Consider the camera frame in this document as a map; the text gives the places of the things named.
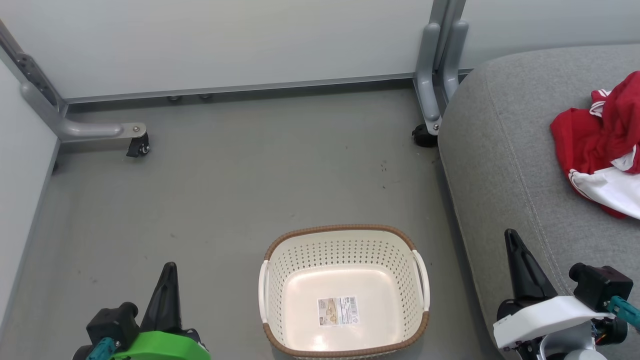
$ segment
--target brown basket rim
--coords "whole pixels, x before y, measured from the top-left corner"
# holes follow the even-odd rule
[[[344,230],[378,230],[378,231],[386,231],[388,233],[392,233],[402,239],[407,246],[409,246],[410,250],[415,250],[415,245],[409,239],[407,235],[405,235],[402,231],[396,229],[392,226],[387,225],[368,225],[368,224],[347,224],[347,225],[330,225],[330,226],[319,226],[319,227],[309,227],[307,229],[301,229],[296,231],[291,231],[277,238],[264,256],[265,260],[270,260],[273,251],[276,249],[278,245],[280,245],[283,241],[293,238],[295,236],[307,235],[307,234],[315,234],[315,233],[327,233],[330,231],[344,231]],[[282,345],[276,337],[271,332],[271,328],[268,323],[263,323],[262,327],[264,328],[264,333],[269,339],[269,342],[277,348],[279,351],[295,357],[355,357],[355,356],[374,356],[376,354],[382,354],[385,352],[392,352],[396,350],[400,350],[402,348],[406,348],[409,345],[415,343],[421,336],[424,334],[424,331],[427,329],[427,324],[429,323],[429,311],[425,311],[422,313],[422,321],[420,322],[420,326],[415,331],[415,333],[402,342],[385,345],[382,347],[372,347],[372,348],[363,348],[358,350],[346,350],[346,351],[302,351],[302,350],[293,350]]]

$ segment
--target sofa seam stitching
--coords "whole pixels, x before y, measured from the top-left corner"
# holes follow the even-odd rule
[[[522,187],[520,188],[520,195],[522,196],[522,198],[524,199],[525,203],[527,204],[527,212],[529,215],[529,220],[532,221],[533,224],[533,228],[534,231],[538,234],[538,242],[540,243],[540,245],[542,245],[543,247],[543,252],[545,253],[545,258],[547,260],[547,264],[549,265],[550,269],[551,269],[551,273],[554,276],[554,279],[556,280],[556,283],[558,283],[558,285],[564,287],[563,290],[566,291],[567,289],[567,285],[566,282],[564,281],[564,279],[562,278],[562,275],[560,275],[560,280],[558,279],[558,276],[556,274],[556,271],[559,271],[559,266],[557,264],[556,261],[556,257],[553,254],[553,251],[551,250],[548,241],[547,241],[547,235],[545,234],[544,230],[542,229],[542,226],[540,225],[540,219],[538,218],[538,212],[535,209],[535,206],[533,204],[533,201],[531,200],[531,194],[529,193],[529,189],[527,187],[527,184],[524,181],[524,178],[522,176],[522,169],[520,168],[520,164],[518,162],[518,157],[515,154],[515,151],[513,150],[513,145],[511,144],[511,140],[509,139],[509,137],[506,134],[506,130],[504,129],[504,122],[502,121],[499,112],[497,111],[496,107],[495,107],[495,102],[493,101],[493,95],[492,92],[489,88],[488,82],[487,82],[487,78],[486,78],[486,72],[483,72],[483,83],[484,83],[484,87],[486,89],[486,93],[489,97],[489,103],[491,104],[492,110],[495,114],[496,119],[498,120],[498,125],[500,126],[500,130],[502,131],[502,135],[504,137],[504,141],[506,142],[506,145],[508,146],[508,150],[509,150],[509,155],[511,156],[511,160],[512,160],[512,164],[511,164],[511,169],[514,172],[514,174],[516,175],[516,178],[520,181],[520,184],[522,185]]]

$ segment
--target caster wheel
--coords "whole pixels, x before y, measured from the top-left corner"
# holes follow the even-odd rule
[[[131,158],[137,158],[138,156],[145,156],[149,153],[149,134],[145,133],[139,138],[131,139],[129,144],[129,150],[127,156]]]
[[[411,135],[413,135],[413,142],[415,142],[419,147],[438,146],[438,137],[429,134],[429,131],[427,131],[427,124],[418,125]]]

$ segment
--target white robot part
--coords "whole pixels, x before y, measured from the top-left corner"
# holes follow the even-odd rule
[[[570,352],[564,360],[607,360],[607,358],[596,350],[585,348]]]
[[[548,356],[561,353],[572,354],[576,357],[576,360],[590,359],[593,356],[591,353],[596,353],[600,357],[595,359],[605,359],[604,356],[599,354],[596,349],[596,344],[592,335],[593,324],[590,321],[584,322],[580,325],[570,327],[569,329],[552,332],[546,335],[540,342],[540,353],[538,354],[539,360],[546,360]]]
[[[596,313],[573,296],[557,296],[523,308],[493,325],[499,348],[519,344],[586,323],[591,319],[614,318],[611,313]]]

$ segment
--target gray floor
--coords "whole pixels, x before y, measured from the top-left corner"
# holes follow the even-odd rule
[[[389,359],[500,358],[480,319],[438,152],[412,144],[415,94],[373,88],[70,114],[144,121],[152,152],[126,158],[111,144],[59,156],[0,358],[70,359],[97,310],[132,301],[143,311],[163,264],[175,261],[184,326],[199,331],[212,359],[283,359],[258,314],[264,253],[287,231],[345,223],[398,227],[426,262],[429,327]]]

